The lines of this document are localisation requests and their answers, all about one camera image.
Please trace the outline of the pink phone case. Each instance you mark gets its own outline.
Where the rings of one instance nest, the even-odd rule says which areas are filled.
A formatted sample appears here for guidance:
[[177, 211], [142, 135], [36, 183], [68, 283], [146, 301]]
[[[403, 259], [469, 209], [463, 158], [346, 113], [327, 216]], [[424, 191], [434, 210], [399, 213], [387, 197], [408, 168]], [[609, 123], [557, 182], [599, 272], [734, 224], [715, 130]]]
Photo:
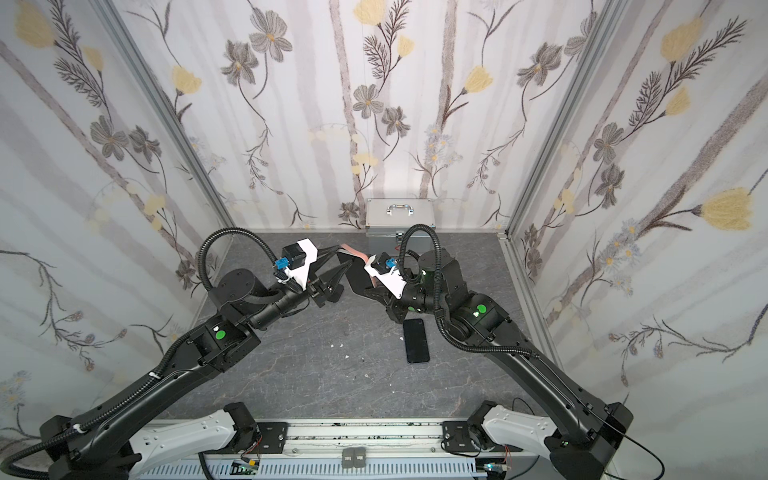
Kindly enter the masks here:
[[361, 259], [365, 265], [370, 265], [373, 260], [376, 259], [375, 255], [366, 254], [360, 250], [357, 250], [346, 243], [340, 245], [341, 250], [351, 256]]

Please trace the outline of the blue phone black screen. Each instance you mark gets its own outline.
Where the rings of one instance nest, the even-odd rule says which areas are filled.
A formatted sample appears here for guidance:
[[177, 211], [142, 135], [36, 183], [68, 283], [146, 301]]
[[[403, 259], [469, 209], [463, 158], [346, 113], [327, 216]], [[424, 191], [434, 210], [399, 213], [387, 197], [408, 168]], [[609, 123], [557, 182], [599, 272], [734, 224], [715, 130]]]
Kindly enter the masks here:
[[428, 338], [421, 318], [406, 319], [403, 322], [403, 339], [408, 363], [420, 364], [430, 361]]

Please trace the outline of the black phone with pink edge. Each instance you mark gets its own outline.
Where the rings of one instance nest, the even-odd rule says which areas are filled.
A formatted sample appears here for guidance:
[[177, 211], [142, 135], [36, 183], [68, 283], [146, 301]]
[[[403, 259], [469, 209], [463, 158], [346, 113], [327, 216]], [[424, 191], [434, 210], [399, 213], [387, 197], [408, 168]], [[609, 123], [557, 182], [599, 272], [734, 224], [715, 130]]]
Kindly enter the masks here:
[[371, 276], [365, 270], [365, 261], [345, 251], [339, 251], [337, 258], [340, 263], [351, 263], [345, 273], [351, 290], [359, 296], [366, 296], [374, 286]]

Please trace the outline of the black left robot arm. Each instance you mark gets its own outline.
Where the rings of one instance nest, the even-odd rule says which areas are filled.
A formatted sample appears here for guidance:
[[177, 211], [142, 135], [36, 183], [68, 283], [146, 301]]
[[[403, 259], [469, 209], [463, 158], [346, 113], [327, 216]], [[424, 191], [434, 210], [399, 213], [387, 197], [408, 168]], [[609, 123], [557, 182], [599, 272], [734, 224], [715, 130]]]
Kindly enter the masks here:
[[52, 460], [44, 478], [126, 479], [137, 473], [147, 456], [131, 440], [143, 427], [244, 359], [259, 345], [258, 331], [306, 301], [323, 306], [339, 299], [341, 279], [353, 263], [324, 269], [335, 254], [327, 248], [317, 260], [305, 260], [304, 285], [289, 279], [266, 287], [244, 268], [224, 275], [209, 292], [216, 313], [174, 341], [156, 367], [84, 414], [44, 423], [41, 437]]

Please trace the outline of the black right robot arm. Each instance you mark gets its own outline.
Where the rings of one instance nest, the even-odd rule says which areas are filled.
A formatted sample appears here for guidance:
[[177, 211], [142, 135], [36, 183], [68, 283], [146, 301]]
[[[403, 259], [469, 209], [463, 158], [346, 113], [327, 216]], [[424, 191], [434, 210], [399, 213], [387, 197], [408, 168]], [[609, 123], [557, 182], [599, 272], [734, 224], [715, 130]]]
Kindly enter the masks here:
[[416, 278], [408, 283], [386, 254], [356, 259], [347, 280], [397, 323], [410, 313], [435, 314], [448, 343], [488, 357], [543, 410], [525, 414], [484, 401], [467, 420], [473, 449], [506, 446], [548, 460], [565, 479], [602, 478], [633, 421], [629, 409], [603, 402], [570, 379], [495, 300], [468, 288], [447, 251], [439, 259], [428, 251], [417, 263]]

